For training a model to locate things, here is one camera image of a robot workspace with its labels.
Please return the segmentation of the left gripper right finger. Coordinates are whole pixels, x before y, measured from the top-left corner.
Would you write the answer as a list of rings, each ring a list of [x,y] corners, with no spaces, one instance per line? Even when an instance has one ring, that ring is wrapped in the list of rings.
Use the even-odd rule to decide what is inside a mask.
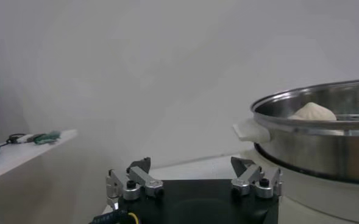
[[[258,198],[269,199],[282,195],[282,171],[278,167],[264,169],[250,159],[231,157],[231,165],[236,174],[232,179],[231,191],[236,197],[247,196],[254,188]]]

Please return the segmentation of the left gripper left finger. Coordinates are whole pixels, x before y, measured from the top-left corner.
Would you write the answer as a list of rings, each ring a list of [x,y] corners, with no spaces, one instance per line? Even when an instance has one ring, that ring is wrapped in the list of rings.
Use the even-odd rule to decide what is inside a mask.
[[[125,171],[110,169],[105,178],[107,204],[116,209],[119,199],[137,201],[143,192],[147,197],[162,198],[165,189],[162,180],[149,175],[151,168],[150,157],[131,162]]]

